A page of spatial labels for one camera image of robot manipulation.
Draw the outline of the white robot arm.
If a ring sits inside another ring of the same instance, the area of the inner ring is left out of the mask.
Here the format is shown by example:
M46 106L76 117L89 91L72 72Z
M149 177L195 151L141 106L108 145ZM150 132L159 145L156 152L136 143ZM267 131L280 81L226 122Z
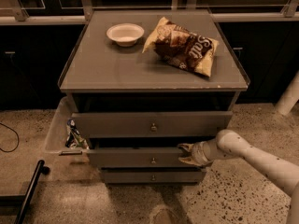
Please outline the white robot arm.
M184 153L179 161L199 167L215 160L243 159L291 197L286 224L299 224L299 166L252 146L240 134L227 129L211 140L178 147Z

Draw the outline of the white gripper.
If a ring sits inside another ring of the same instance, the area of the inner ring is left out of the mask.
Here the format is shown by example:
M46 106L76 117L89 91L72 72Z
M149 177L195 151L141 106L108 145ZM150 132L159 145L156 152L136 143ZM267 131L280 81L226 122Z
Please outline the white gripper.
M178 160L182 163L193 166L207 166L212 163L207 156L209 151L209 143L207 141L197 142L194 144L182 143L178 145L185 154L191 154L192 157L179 157Z

